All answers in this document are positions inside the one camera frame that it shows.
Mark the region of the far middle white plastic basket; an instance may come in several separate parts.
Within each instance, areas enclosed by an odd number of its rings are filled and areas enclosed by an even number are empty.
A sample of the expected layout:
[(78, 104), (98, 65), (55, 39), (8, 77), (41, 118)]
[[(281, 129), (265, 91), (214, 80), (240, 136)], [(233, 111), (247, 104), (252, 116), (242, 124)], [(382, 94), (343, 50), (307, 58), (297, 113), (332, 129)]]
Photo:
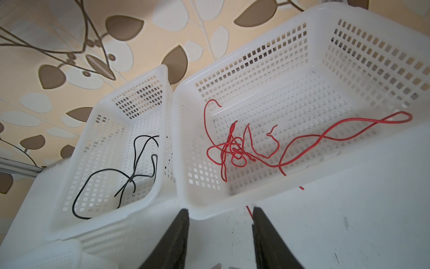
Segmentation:
[(92, 109), (62, 177), (46, 240), (91, 232), (175, 196), (172, 94), (168, 67), (159, 65)]

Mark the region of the far right white plastic basket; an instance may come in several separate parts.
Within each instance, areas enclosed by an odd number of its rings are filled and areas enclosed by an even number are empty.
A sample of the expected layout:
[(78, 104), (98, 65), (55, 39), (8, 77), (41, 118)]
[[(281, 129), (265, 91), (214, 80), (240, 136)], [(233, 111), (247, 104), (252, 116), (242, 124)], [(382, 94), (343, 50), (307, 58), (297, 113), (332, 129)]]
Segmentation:
[(320, 4), (176, 88), (179, 203), (209, 219), (364, 161), (366, 146), (429, 119), (429, 37)]

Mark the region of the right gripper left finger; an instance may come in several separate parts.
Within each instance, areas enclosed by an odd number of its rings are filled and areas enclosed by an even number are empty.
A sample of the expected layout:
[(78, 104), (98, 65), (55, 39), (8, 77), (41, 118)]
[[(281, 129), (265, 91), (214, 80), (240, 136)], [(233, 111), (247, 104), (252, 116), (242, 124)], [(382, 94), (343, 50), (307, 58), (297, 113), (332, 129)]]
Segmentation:
[(188, 234), (189, 213), (183, 208), (140, 269), (184, 269)]

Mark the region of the white plastic basket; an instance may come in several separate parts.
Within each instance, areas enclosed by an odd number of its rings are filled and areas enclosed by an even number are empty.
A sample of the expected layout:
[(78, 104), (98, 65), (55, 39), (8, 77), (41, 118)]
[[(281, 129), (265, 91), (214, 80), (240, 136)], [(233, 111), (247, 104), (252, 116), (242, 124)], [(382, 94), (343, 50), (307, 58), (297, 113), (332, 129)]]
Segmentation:
[(366, 146), (429, 119), (429, 37), (320, 4), (176, 88), (179, 203), (209, 219), (364, 161)]
[(117, 269), (117, 263), (84, 253), (80, 241), (70, 239), (44, 245), (1, 264), (2, 269)]
[(62, 177), (46, 240), (91, 232), (175, 196), (172, 94), (168, 67), (159, 65), (92, 109)]

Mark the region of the near white plastic basket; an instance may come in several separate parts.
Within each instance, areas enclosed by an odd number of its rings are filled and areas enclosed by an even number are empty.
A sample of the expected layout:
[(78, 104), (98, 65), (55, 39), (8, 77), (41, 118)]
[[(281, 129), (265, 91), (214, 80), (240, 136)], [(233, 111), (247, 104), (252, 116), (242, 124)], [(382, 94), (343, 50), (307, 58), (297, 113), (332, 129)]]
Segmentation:
[(117, 263), (84, 253), (80, 241), (70, 239), (44, 245), (1, 264), (2, 269), (117, 269)]

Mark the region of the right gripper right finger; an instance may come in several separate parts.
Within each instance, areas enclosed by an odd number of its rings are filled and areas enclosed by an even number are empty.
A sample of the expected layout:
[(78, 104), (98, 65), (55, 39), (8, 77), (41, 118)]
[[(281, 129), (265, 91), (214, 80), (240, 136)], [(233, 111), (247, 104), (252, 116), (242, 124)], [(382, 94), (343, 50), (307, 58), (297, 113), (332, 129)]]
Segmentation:
[(253, 240), (258, 269), (303, 269), (260, 207), (253, 209)]

